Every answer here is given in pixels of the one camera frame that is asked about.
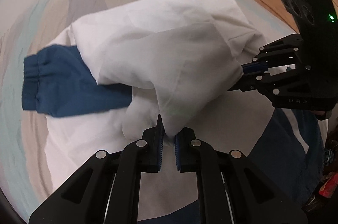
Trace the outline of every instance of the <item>elastic cuff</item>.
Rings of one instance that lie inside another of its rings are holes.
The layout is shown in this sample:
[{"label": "elastic cuff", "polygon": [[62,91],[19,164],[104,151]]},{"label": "elastic cuff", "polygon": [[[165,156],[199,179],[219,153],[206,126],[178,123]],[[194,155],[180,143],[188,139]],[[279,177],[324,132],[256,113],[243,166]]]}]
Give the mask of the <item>elastic cuff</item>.
[{"label": "elastic cuff", "polygon": [[22,109],[36,111],[38,93],[38,57],[28,56],[24,59],[24,81],[22,86]]}]

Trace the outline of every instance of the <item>blue sleeve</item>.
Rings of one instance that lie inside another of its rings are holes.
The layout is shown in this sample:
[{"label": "blue sleeve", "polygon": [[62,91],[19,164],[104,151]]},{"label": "blue sleeve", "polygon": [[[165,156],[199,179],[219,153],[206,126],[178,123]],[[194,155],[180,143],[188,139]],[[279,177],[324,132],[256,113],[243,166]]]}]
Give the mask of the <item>blue sleeve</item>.
[{"label": "blue sleeve", "polygon": [[127,107],[131,99],[131,86],[97,85],[76,46],[56,44],[24,59],[24,110],[75,116]]}]

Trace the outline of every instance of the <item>red package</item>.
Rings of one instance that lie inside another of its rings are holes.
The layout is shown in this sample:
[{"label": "red package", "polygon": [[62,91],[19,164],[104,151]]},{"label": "red package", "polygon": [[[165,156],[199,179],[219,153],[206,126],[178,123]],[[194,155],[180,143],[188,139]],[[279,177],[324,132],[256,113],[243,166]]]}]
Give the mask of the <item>red package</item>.
[{"label": "red package", "polygon": [[338,185],[338,173],[332,175],[327,182],[320,188],[319,194],[326,198],[331,198]]}]

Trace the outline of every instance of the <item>mattress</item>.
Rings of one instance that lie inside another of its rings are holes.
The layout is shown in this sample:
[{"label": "mattress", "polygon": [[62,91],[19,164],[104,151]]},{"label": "mattress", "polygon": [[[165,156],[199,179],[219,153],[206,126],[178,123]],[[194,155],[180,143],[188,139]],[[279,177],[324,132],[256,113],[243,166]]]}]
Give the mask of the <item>mattress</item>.
[{"label": "mattress", "polygon": [[[46,118],[23,111],[23,59],[79,17],[135,0],[37,0],[0,36],[0,187],[25,220],[51,194]],[[269,41],[294,33],[254,0],[236,0]]]}]

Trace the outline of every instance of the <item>white stripe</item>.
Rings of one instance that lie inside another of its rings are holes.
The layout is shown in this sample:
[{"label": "white stripe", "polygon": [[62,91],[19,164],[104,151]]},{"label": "white stripe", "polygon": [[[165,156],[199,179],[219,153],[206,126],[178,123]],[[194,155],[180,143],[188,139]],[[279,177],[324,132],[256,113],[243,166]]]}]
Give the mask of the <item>white stripe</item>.
[{"label": "white stripe", "polygon": [[309,145],[304,141],[303,137],[300,135],[296,116],[293,114],[291,109],[282,109],[282,110],[290,122],[293,134],[295,135],[299,143],[302,145],[305,153],[308,153]]}]

